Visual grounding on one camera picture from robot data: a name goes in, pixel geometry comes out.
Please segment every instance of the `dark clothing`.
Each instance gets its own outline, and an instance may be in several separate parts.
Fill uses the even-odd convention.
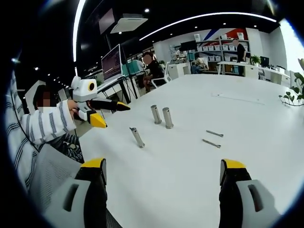
[[[244,52],[245,52],[245,48],[243,45],[241,44],[238,44],[237,46],[237,62],[242,62],[242,61],[245,61],[243,58],[244,58]],[[240,76],[243,76],[243,73],[244,73],[244,67],[243,66],[238,66],[238,74]]]
[[[245,48],[243,45],[239,44],[237,46],[237,62],[242,62],[244,61],[243,57],[244,57],[244,52],[245,52]]]
[[[150,73],[149,75],[153,75],[153,78],[160,78],[160,77],[164,77],[164,74],[163,74],[163,70],[162,70],[162,67],[161,65],[153,60],[148,66],[147,66],[147,69],[150,70]]]

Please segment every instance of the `computer monitor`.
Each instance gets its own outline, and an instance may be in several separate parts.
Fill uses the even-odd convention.
[[[261,66],[269,67],[269,58],[261,56]]]
[[[196,51],[198,50],[198,46],[195,40],[180,44],[180,51],[189,51],[189,50],[196,50]]]
[[[104,81],[122,75],[120,45],[114,47],[101,59],[101,65],[104,72]]]

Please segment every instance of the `hand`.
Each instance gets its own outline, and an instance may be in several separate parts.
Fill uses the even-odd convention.
[[[74,113],[78,114],[78,104],[73,100],[68,100],[67,101],[67,106],[70,110],[70,114],[71,114],[72,119],[74,119]]]

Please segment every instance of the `ceiling air conditioner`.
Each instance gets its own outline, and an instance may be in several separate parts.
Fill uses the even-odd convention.
[[[111,33],[134,31],[147,20],[141,14],[123,14],[123,17],[119,19]]]

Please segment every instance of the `chair backrest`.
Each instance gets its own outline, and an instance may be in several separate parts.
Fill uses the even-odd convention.
[[[172,80],[172,79],[170,78],[170,75],[169,75],[169,63],[170,63],[170,62],[167,62],[167,63],[166,63],[165,74],[164,74],[164,78],[165,78],[168,82]]]

